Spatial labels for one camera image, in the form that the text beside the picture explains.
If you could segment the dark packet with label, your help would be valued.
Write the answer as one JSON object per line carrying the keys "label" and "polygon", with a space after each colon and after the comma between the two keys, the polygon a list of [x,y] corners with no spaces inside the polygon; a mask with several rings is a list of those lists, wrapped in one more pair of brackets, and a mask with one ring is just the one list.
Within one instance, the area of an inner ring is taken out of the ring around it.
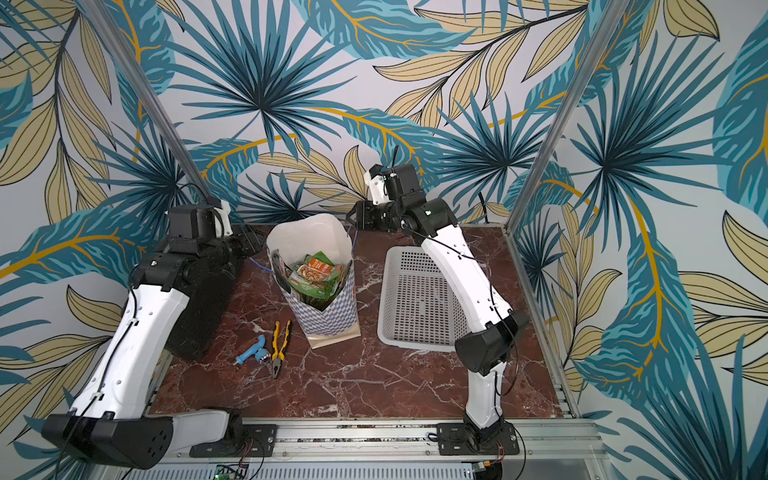
{"label": "dark packet with label", "polygon": [[343,266],[343,268],[341,270],[341,274],[339,276],[336,293],[340,293],[343,290],[343,288],[345,287],[347,279],[348,279],[349,274],[350,274],[350,270],[352,269],[353,265],[354,265],[354,261],[350,260],[349,262],[347,262]]}

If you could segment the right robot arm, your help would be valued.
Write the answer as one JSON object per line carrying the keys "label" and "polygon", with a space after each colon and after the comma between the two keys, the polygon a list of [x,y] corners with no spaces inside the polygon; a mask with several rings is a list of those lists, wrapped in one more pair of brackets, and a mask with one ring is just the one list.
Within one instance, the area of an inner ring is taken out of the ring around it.
{"label": "right robot arm", "polygon": [[404,232],[439,268],[469,328],[454,344],[469,372],[464,442],[477,453],[497,446],[507,426],[501,406],[505,370],[516,337],[530,317],[513,310],[495,290],[445,201],[404,207],[395,201],[376,205],[361,200],[346,214],[346,220],[359,230]]}

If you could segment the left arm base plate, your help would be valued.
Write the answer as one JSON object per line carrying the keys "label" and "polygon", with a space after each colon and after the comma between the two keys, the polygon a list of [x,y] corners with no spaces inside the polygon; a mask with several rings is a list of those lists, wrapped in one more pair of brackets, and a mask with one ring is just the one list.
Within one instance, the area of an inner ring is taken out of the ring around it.
{"label": "left arm base plate", "polygon": [[191,458],[270,458],[273,455],[278,426],[245,424],[229,429],[223,439],[195,445]]}

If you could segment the green orange packet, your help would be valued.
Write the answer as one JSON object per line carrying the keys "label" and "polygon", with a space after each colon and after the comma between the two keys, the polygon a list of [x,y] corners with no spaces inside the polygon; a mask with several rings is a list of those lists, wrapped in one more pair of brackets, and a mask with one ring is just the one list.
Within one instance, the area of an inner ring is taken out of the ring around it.
{"label": "green orange packet", "polygon": [[339,293],[336,293],[338,281],[334,282],[315,282],[323,286],[325,293],[320,298],[306,296],[306,303],[318,310],[327,308]]}

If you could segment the dark green red packet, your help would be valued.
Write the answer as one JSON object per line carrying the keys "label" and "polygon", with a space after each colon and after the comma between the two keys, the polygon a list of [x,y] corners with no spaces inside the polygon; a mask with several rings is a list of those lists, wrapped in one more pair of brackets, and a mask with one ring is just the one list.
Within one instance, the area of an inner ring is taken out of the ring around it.
{"label": "dark green red packet", "polygon": [[286,266],[278,249],[275,249],[270,253],[270,262],[277,284],[280,286],[284,293],[292,295],[293,288],[289,281],[291,270]]}

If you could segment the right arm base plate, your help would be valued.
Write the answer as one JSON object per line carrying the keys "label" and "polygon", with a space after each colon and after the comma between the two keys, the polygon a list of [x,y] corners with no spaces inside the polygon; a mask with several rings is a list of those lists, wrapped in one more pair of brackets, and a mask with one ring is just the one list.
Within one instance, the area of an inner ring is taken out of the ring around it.
{"label": "right arm base plate", "polygon": [[489,435],[478,433],[463,422],[438,423],[430,438],[436,441],[441,456],[496,457],[521,452],[519,436],[509,422],[503,422],[498,431]]}

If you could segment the green packet with barcode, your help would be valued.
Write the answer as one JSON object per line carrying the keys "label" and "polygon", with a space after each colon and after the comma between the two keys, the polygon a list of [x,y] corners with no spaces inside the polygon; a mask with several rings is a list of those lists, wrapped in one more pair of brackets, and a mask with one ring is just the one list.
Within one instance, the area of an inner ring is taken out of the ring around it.
{"label": "green packet with barcode", "polygon": [[293,271],[290,274],[288,282],[292,289],[296,290],[302,295],[320,298],[325,293],[322,285],[304,278],[297,271]]}

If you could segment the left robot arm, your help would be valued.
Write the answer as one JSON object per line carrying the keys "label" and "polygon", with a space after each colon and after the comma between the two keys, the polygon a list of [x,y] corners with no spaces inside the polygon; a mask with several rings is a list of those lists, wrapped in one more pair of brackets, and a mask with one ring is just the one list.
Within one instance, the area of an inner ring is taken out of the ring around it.
{"label": "left robot arm", "polygon": [[130,274],[121,322],[92,378],[69,411],[51,414],[42,437],[61,454],[93,464],[150,469],[167,454],[240,454],[249,441],[241,414],[209,408],[149,416],[150,383],[165,349],[200,358],[218,328],[259,232],[170,237]]}

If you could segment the blue checkered paper bag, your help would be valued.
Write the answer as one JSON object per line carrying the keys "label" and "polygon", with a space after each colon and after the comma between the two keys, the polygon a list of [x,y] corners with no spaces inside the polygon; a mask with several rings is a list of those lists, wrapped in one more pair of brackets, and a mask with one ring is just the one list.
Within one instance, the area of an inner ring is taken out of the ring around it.
{"label": "blue checkered paper bag", "polygon": [[267,234],[269,271],[311,348],[360,335],[352,239],[340,220],[319,214]]}

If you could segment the white plastic basket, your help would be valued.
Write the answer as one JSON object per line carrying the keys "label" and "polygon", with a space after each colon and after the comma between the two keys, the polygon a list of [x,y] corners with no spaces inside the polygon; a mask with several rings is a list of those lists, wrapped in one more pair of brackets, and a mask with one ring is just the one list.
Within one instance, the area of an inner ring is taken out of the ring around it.
{"label": "white plastic basket", "polygon": [[422,248],[387,251],[377,333],[386,345],[444,353],[468,333],[457,297]]}

